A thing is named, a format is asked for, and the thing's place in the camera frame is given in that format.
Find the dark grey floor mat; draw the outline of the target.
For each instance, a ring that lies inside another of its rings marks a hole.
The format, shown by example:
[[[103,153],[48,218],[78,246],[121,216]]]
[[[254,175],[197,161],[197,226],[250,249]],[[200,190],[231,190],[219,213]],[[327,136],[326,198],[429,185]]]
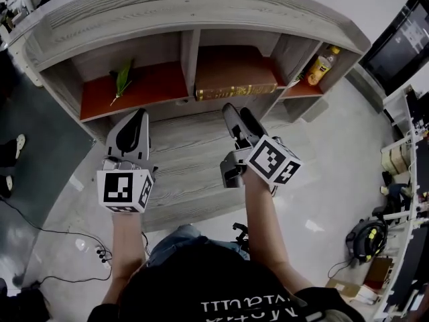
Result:
[[[15,180],[10,203],[41,226],[93,139],[0,50],[0,144],[19,134],[26,137],[23,153],[0,173]]]

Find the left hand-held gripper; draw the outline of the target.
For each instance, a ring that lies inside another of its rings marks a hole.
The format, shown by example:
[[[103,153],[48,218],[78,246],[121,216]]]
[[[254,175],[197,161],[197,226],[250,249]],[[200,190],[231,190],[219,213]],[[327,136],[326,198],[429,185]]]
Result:
[[[103,167],[97,172],[99,205],[113,213],[144,213],[155,178],[153,170],[123,159],[149,159],[149,114],[125,116],[107,137]]]

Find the white power strip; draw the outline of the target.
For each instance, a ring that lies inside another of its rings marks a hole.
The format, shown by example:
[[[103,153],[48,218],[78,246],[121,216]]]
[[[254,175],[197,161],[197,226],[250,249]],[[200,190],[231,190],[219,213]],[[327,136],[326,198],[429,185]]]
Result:
[[[110,270],[111,269],[111,260],[112,260],[112,253],[104,248],[101,245],[95,246],[95,252],[99,258],[99,260],[101,261],[102,265]]]

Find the grey wooden shelf desk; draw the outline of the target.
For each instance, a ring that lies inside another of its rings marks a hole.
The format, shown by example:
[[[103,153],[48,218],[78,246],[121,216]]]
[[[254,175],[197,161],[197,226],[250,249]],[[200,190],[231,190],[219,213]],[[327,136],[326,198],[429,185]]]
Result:
[[[370,41],[348,16],[315,0],[53,0],[10,39],[56,102],[105,144],[126,114],[144,108],[151,123],[156,184],[143,218],[150,231],[238,209],[219,163],[229,142],[221,109],[246,107],[258,119],[288,96],[284,121],[295,122],[352,69]],[[304,76],[328,46],[341,49],[314,87]],[[282,79],[268,95],[196,101],[202,46],[254,46]],[[134,59],[123,96],[109,71]]]

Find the person's right forearm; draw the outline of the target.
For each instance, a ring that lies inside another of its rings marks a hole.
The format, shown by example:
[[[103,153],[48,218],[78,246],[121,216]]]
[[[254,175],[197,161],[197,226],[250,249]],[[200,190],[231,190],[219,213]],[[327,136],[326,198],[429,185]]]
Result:
[[[292,294],[312,287],[290,263],[269,185],[250,169],[243,182],[250,258],[269,268]]]

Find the green artificial leaf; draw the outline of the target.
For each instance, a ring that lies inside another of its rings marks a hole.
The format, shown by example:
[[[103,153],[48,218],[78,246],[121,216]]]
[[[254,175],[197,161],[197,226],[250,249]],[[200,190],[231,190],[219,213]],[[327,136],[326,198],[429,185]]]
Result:
[[[110,76],[115,79],[116,86],[115,98],[111,101],[110,106],[112,106],[117,99],[123,96],[125,89],[132,83],[132,81],[129,80],[129,73],[132,69],[133,62],[134,59],[127,61],[119,71],[109,71]]]

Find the white metal rack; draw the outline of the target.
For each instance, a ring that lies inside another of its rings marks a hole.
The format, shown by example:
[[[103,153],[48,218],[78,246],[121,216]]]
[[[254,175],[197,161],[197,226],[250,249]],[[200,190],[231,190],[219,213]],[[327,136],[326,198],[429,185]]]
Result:
[[[429,92],[416,93],[409,85],[401,94],[386,98],[384,103],[391,103],[394,99],[404,103],[409,130],[404,138],[384,147],[381,152],[384,154],[402,144],[410,147],[411,201],[409,210],[384,217],[386,221],[401,220],[389,228],[390,233],[399,232],[400,247],[393,257],[387,286],[376,304],[375,322],[404,317],[408,312],[418,293],[412,285],[418,281],[417,269],[429,238]]]

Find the white paper scrap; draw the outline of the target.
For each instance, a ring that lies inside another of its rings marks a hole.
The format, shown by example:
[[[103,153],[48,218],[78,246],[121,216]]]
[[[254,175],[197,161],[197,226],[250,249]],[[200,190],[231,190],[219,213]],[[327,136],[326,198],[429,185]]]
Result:
[[[306,221],[305,228],[314,233],[325,232],[325,230],[321,226],[319,226],[317,223],[313,222],[310,219]]]

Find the person's blue jeans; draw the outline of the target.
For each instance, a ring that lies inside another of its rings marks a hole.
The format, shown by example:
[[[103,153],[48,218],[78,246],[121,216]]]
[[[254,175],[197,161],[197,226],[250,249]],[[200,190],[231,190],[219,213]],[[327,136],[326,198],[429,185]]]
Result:
[[[249,252],[245,251],[239,244],[232,241],[209,239],[202,235],[193,225],[186,224],[176,228],[155,246],[145,266],[148,268],[159,266],[180,248],[199,244],[210,244],[227,248],[238,253],[244,260],[250,259]]]

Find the tan cardboard box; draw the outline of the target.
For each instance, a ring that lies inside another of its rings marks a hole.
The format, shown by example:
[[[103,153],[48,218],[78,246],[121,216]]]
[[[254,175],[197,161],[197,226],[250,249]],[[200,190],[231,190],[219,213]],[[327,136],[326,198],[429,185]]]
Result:
[[[353,284],[342,280],[330,278],[326,288],[334,288],[346,301],[357,301],[366,305],[373,305],[379,296],[365,285]]]

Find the person's left forearm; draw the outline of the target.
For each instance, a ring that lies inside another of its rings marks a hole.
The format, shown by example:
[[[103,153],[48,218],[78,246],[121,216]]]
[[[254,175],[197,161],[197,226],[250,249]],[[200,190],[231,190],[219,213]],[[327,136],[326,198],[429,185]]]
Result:
[[[141,215],[113,214],[112,282],[102,304],[116,305],[131,277],[145,262]]]

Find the brown book with gold spine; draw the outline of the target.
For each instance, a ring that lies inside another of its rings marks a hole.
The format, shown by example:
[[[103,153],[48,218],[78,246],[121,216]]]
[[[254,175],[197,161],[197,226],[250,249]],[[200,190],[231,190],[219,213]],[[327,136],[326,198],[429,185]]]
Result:
[[[278,82],[269,63],[254,46],[202,46],[194,81],[197,101],[263,95]]]

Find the black and yellow device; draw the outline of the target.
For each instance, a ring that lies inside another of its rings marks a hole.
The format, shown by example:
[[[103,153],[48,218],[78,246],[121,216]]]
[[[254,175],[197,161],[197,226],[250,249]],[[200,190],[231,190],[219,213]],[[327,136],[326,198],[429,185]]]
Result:
[[[387,235],[388,224],[382,217],[361,219],[347,234],[345,244],[353,259],[367,263],[384,250]]]

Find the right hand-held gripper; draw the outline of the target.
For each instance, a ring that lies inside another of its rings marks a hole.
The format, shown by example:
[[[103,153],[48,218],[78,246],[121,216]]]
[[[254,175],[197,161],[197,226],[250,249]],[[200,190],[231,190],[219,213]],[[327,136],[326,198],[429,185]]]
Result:
[[[303,162],[282,144],[282,140],[267,136],[265,128],[246,107],[239,114],[231,103],[226,103],[222,113],[237,149],[229,152],[220,163],[223,186],[226,189],[242,187],[242,175],[249,168],[274,188],[290,182]]]

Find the yellow drink bottle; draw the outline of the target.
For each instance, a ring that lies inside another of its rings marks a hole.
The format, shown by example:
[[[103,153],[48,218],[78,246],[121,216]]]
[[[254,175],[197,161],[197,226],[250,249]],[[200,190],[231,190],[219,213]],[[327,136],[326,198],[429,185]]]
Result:
[[[323,76],[333,68],[341,49],[330,45],[323,50],[312,63],[304,76],[304,82],[311,87],[316,86]]]

